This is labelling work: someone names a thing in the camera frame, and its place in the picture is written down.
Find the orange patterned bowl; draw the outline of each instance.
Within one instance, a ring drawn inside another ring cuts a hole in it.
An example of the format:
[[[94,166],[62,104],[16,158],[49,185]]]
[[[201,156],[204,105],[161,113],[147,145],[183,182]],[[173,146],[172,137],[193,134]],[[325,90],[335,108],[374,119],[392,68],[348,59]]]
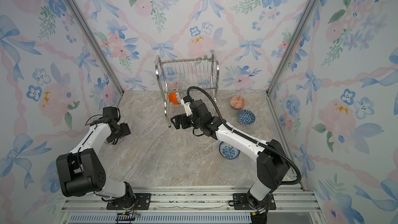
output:
[[[246,100],[243,97],[236,95],[229,99],[229,104],[233,109],[239,110],[246,106]]]

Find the blue and white floral bowl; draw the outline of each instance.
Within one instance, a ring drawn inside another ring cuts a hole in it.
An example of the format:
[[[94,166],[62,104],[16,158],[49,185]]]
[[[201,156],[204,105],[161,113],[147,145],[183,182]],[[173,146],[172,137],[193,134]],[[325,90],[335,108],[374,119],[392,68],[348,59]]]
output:
[[[250,125],[256,121],[256,116],[249,110],[242,110],[238,112],[238,121],[241,124]]]
[[[226,159],[235,159],[239,156],[240,153],[240,150],[225,142],[220,143],[218,150],[220,151],[220,154]]]

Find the bowl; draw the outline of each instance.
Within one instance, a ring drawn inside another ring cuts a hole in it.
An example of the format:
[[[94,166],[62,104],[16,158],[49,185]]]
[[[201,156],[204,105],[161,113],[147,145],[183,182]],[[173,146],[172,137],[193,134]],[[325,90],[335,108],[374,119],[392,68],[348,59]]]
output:
[[[250,125],[256,121],[256,116],[249,110],[238,112],[238,121],[244,125]]]
[[[220,143],[218,150],[220,151],[220,154],[226,159],[235,159],[239,156],[240,153],[240,150],[225,142]]]
[[[229,104],[233,109],[239,110],[246,106],[246,100],[241,96],[232,96],[229,99]]]

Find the black mounting plate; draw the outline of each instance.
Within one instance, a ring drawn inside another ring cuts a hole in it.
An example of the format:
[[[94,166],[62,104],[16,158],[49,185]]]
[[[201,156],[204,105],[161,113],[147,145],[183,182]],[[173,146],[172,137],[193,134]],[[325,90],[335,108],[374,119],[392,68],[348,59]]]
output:
[[[150,193],[134,193],[136,199],[138,200],[137,206],[134,210],[148,210],[150,204]],[[116,207],[112,203],[108,203],[106,206],[107,210],[124,210],[122,207]]]
[[[249,202],[248,202],[248,197],[246,195],[246,193],[234,193],[232,194],[233,200],[234,202],[236,202],[238,205],[234,206],[235,210],[253,210],[250,206],[249,206]],[[270,210],[276,210],[276,205],[275,205],[275,200],[273,198],[273,195],[271,195],[271,200],[270,200]]]

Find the wire shelf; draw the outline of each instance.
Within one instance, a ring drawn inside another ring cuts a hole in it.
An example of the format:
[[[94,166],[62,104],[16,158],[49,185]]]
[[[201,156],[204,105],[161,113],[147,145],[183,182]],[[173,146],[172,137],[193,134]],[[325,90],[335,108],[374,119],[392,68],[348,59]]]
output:
[[[210,58],[177,60],[162,62],[156,57],[155,72],[164,101],[164,114],[171,127],[170,118],[185,113],[182,105],[175,105],[169,101],[170,93],[182,93],[186,96],[188,87],[201,87],[216,101],[219,78],[219,65],[214,54]],[[201,99],[208,110],[215,115],[215,109],[210,100],[197,90],[190,92],[195,99]]]

